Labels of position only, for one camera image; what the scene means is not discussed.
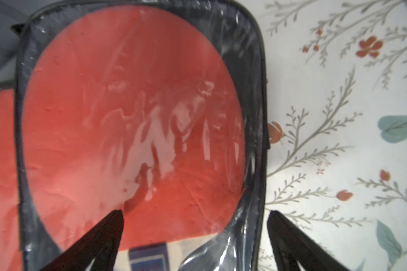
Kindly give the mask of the red ping pong paddle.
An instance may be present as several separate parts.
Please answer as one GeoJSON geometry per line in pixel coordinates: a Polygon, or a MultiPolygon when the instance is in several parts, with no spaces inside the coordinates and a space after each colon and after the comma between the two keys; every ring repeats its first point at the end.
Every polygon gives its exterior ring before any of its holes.
{"type": "Polygon", "coordinates": [[[14,92],[0,91],[0,271],[21,270],[14,92]]]}

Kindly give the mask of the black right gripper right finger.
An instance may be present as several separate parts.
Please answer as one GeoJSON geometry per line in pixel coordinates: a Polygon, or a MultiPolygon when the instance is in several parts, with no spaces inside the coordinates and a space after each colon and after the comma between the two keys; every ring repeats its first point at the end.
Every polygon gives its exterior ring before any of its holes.
{"type": "Polygon", "coordinates": [[[279,211],[271,211],[267,231],[279,271],[347,271],[279,211]]]}

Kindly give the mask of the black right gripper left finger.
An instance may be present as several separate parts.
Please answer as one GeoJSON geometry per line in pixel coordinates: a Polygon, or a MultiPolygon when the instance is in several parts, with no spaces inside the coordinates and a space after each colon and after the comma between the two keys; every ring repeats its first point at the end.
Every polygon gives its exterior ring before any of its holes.
{"type": "Polygon", "coordinates": [[[112,271],[123,230],[123,212],[114,210],[43,270],[112,271]]]}

